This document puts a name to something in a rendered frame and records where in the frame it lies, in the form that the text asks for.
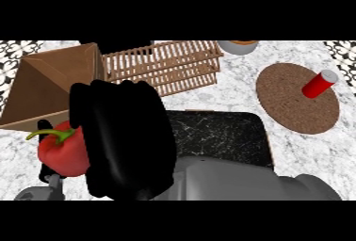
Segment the brown wooden box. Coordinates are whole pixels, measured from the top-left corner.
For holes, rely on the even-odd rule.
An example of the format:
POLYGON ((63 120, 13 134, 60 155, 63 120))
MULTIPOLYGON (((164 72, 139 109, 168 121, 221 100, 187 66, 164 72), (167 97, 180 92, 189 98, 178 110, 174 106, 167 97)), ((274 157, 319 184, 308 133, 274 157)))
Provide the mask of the brown wooden box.
POLYGON ((105 79, 96 43, 23 56, 0 117, 0 129, 32 132, 37 122, 53 126, 69 119, 69 88, 105 79))

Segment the round brown placemat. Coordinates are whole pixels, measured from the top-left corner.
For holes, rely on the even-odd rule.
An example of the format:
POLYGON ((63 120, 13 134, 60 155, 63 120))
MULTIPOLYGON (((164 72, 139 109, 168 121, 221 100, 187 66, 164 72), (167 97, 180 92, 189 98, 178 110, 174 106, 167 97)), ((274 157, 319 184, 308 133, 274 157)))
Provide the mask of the round brown placemat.
POLYGON ((313 99, 301 88, 314 73, 292 63, 274 63, 258 74, 255 93, 273 120, 289 130, 314 135, 326 132, 339 118, 339 102, 332 88, 313 99))

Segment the red bell pepper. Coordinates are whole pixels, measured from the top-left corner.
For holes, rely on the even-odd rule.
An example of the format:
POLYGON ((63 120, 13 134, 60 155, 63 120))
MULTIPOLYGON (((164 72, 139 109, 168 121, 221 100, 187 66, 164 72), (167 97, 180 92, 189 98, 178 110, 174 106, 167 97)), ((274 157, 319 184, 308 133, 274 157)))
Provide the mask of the red bell pepper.
POLYGON ((85 174, 90 164, 82 128, 74 129, 66 120, 53 129, 31 132, 26 140, 41 134, 45 134, 37 146, 37 158, 41 163, 63 177, 85 174))

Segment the red can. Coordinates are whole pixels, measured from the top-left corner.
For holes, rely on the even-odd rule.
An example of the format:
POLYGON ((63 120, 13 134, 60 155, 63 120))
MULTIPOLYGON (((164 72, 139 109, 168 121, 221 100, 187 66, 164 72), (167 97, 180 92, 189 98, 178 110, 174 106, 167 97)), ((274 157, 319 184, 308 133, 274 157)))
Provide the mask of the red can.
POLYGON ((301 88, 303 95, 313 99, 338 82, 338 75, 331 70, 322 70, 301 88))

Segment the wooden slatted tiered shelf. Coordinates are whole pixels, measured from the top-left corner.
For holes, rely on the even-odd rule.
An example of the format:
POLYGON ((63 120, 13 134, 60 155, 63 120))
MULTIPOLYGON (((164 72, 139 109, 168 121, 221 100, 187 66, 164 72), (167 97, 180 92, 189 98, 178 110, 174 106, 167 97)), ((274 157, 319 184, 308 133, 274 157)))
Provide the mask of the wooden slatted tiered shelf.
POLYGON ((217 83, 221 53, 214 40, 171 40, 103 55, 106 81, 146 81, 159 96, 217 83))

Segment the black marble tray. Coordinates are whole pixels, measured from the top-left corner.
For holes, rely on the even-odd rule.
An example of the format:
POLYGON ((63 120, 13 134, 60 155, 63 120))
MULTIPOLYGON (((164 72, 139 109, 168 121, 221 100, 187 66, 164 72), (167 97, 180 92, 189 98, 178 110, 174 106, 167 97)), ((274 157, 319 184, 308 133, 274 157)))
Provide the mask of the black marble tray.
POLYGON ((177 156, 208 156, 273 169, 264 124, 249 112, 168 110, 177 156))

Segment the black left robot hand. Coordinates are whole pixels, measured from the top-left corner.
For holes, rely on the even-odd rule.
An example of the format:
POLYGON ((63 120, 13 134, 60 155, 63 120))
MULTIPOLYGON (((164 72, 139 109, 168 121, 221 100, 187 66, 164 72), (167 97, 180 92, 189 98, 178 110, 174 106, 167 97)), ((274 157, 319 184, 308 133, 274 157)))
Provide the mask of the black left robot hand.
MULTIPOLYGON (((37 122, 37 129, 51 129, 53 126, 47 120, 40 120, 37 122)), ((38 173, 38 179, 41 182, 47 183, 48 186, 57 187, 60 185, 62 178, 59 174, 45 166, 41 165, 40 173, 38 173)))

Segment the grey pot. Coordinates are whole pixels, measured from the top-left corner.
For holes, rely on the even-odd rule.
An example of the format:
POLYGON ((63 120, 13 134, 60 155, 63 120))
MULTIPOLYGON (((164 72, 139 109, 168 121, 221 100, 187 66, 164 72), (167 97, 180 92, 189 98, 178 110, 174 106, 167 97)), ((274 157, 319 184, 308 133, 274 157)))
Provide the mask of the grey pot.
POLYGON ((218 40, 221 49, 238 56, 249 54, 254 51, 257 44, 257 40, 218 40))

